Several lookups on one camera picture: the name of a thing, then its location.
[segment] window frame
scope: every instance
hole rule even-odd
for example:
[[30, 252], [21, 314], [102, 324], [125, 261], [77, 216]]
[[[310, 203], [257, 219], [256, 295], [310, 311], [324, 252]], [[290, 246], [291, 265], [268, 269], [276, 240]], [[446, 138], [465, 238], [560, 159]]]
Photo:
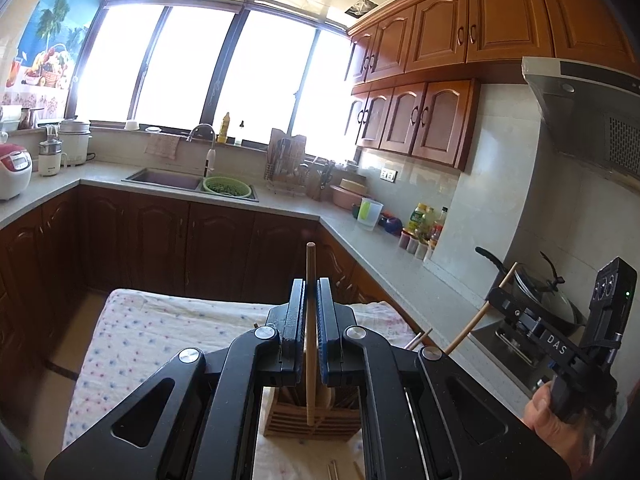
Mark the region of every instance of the window frame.
[[[226, 11], [231, 11], [235, 13], [235, 15], [232, 18], [231, 24], [227, 29], [225, 39], [223, 40], [222, 49], [220, 50], [220, 54], [218, 56], [216, 65], [211, 75], [209, 88], [207, 89], [207, 94], [202, 107], [200, 123], [212, 124], [213, 122], [216, 107], [218, 106], [218, 100], [220, 98], [220, 91], [222, 90], [222, 87], [225, 83], [225, 78], [229, 69], [229, 65], [231, 64], [231, 59], [236, 51], [238, 40], [240, 38], [240, 35], [242, 34], [242, 30], [244, 29], [244, 24], [246, 23], [249, 13], [265, 12], [268, 14], [274, 14], [276, 16], [281, 16], [289, 20], [295, 20], [297, 22], [305, 23], [305, 25], [309, 25], [315, 29], [314, 38], [309, 49], [305, 68], [300, 78], [300, 84], [298, 86], [298, 90], [295, 92], [294, 107], [292, 109], [291, 116], [289, 119], [289, 126], [287, 128], [287, 133], [289, 134], [293, 129], [293, 125], [296, 119], [296, 114], [298, 112], [298, 105], [300, 104], [300, 98], [302, 97], [302, 91], [306, 82], [306, 76], [311, 66], [313, 54], [316, 49], [316, 44], [318, 44], [320, 32], [322, 30], [327, 30], [334, 34], [347, 37], [347, 33], [344, 28], [338, 26], [337, 24], [334, 24], [333, 22], [330, 22], [329, 20], [325, 22], [318, 22], [318, 20], [308, 18], [302, 14], [292, 12], [287, 9], [274, 7], [274, 6], [261, 5], [256, 3], [239, 2], [235, 0], [106, 0], [103, 6], [98, 10], [94, 20], [92, 21], [92, 24], [87, 33], [86, 41], [84, 42], [84, 45], [82, 46], [82, 50], [79, 53], [75, 72], [71, 79], [68, 99], [66, 101], [66, 106], [65, 106], [66, 118], [72, 118], [76, 116], [76, 106], [78, 104], [78, 82], [82, 77], [82, 74], [87, 64], [87, 60], [91, 55], [92, 49], [95, 44], [95, 40], [98, 36], [98, 33], [100, 32], [100, 28], [104, 22], [104, 19], [107, 15], [108, 10], [111, 9], [112, 7], [116, 7], [120, 5], [131, 5], [131, 4], [163, 5], [164, 9], [162, 9], [162, 12], [160, 13], [158, 22], [156, 23], [154, 31], [151, 34], [151, 37], [149, 39], [149, 43], [147, 45], [145, 55], [143, 56], [142, 62], [140, 63], [138, 76], [136, 78], [136, 83], [131, 95], [127, 119], [131, 119], [135, 116], [136, 108], [138, 106], [138, 101], [140, 99], [140, 93], [142, 92], [142, 85], [144, 84], [146, 72], [148, 71], [149, 62], [151, 60], [151, 57], [153, 56], [154, 49], [158, 42], [158, 38], [162, 34], [162, 30], [164, 29], [166, 20], [169, 17], [172, 8], [175, 6], [203, 7], [207, 9], [226, 10]], [[117, 122], [117, 121], [92, 120], [92, 124], [101, 128], [120, 129], [124, 127], [123, 122]], [[172, 127], [162, 126], [162, 124], [140, 124], [140, 129], [143, 130], [148, 126], [161, 126], [162, 129], [167, 133], [183, 135], [183, 136], [186, 136], [190, 132], [190, 130], [185, 128], [172, 128]], [[211, 135], [210, 133], [208, 133], [205, 136], [201, 136], [200, 138], [205, 140], [211, 140]], [[260, 150], [267, 149], [266, 144], [263, 144], [261, 142], [255, 142], [252, 140], [247, 140], [247, 139], [243, 139], [242, 145], [246, 147], [251, 147], [253, 149], [255, 148]], [[360, 158], [360, 152], [361, 150], [357, 148], [356, 153], [354, 155], [354, 159], [356, 161], [358, 161]], [[308, 158], [310, 160], [324, 160], [321, 157], [315, 157], [310, 155], [308, 156]]]

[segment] hand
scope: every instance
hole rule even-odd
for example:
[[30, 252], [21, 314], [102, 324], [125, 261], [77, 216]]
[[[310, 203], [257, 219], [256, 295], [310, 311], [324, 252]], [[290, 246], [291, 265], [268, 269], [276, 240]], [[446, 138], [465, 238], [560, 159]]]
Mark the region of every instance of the hand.
[[525, 406], [522, 421], [567, 462], [575, 477], [585, 463], [583, 445], [586, 418], [582, 416], [576, 424], [566, 424], [551, 412], [550, 404], [551, 383], [546, 383]]

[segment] towel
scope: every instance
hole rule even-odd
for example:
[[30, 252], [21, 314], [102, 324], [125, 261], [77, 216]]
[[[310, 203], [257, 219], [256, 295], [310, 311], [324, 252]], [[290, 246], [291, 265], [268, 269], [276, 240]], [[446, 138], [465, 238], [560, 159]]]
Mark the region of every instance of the towel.
[[153, 132], [149, 134], [145, 153], [148, 153], [149, 155], [164, 156], [171, 160], [175, 160], [175, 150], [178, 148], [178, 141], [181, 138], [182, 136], [180, 135]]

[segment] rice cooker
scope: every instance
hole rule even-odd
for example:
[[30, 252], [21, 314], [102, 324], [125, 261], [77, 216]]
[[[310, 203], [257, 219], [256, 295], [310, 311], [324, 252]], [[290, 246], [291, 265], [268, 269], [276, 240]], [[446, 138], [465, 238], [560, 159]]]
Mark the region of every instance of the rice cooker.
[[72, 166], [86, 162], [86, 152], [91, 134], [89, 121], [75, 117], [60, 123], [58, 136], [65, 143], [66, 163]]
[[0, 144], [0, 200], [23, 192], [31, 179], [31, 155], [17, 144]]

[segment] plastic measuring cup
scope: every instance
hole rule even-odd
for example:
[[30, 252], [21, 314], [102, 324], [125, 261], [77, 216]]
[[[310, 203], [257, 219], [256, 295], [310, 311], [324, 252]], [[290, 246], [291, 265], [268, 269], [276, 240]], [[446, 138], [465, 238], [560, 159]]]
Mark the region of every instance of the plastic measuring cup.
[[358, 213], [358, 222], [368, 227], [373, 227], [378, 223], [382, 213], [382, 204], [370, 198], [363, 198]]

